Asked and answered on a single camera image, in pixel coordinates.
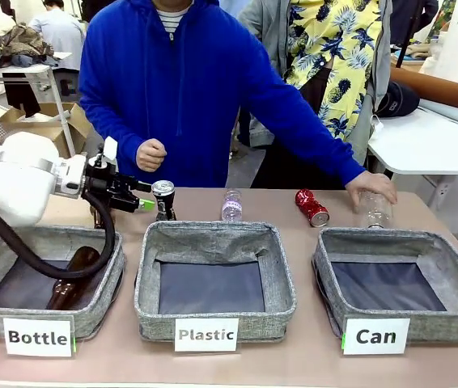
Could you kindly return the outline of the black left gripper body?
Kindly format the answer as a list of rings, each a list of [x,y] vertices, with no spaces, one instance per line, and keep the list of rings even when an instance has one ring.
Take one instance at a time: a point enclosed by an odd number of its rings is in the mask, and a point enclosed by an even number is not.
[[[139,208],[139,198],[132,191],[138,181],[130,175],[116,171],[116,167],[107,162],[105,167],[87,164],[83,194],[91,193],[110,209],[134,212]]]

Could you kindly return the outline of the person's right hand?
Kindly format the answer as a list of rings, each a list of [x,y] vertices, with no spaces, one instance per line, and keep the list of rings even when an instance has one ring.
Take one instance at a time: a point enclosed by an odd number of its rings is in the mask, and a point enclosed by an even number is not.
[[[164,145],[155,138],[144,141],[136,153],[136,165],[145,172],[156,172],[167,156]]]

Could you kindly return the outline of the person's left hand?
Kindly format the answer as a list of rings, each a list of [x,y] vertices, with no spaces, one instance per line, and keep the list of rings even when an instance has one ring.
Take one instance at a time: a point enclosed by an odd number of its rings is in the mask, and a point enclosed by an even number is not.
[[[354,207],[357,209],[360,193],[364,191],[382,195],[392,205],[397,203],[397,190],[393,182],[384,174],[364,171],[345,185]]]

